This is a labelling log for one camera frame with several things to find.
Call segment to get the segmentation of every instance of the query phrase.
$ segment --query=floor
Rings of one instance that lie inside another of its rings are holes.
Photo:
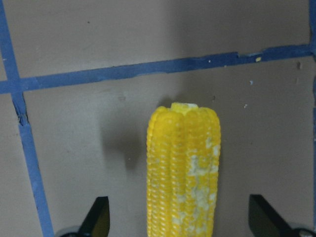
[[[59,236],[109,196],[109,237],[146,236],[146,127],[214,109],[214,237],[252,236],[248,197],[314,225],[316,0],[0,0],[5,236]]]

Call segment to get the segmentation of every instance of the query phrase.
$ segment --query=plastic corn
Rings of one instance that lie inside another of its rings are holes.
[[[147,131],[148,237],[211,237],[220,124],[216,113],[173,103],[153,113]]]

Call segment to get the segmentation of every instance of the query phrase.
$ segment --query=black object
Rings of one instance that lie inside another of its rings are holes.
[[[262,195],[250,195],[248,221],[255,237],[316,237],[310,230],[292,229]]]
[[[77,233],[61,237],[107,237],[110,230],[110,209],[108,197],[97,197]]]

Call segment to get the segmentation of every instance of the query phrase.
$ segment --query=yellow corn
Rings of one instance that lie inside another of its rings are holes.
[[[148,237],[211,237],[220,154],[216,113],[173,103],[147,131]]]

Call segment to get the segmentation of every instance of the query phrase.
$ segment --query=toy corn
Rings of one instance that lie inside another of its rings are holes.
[[[211,237],[221,133],[209,108],[173,103],[147,131],[148,237]]]

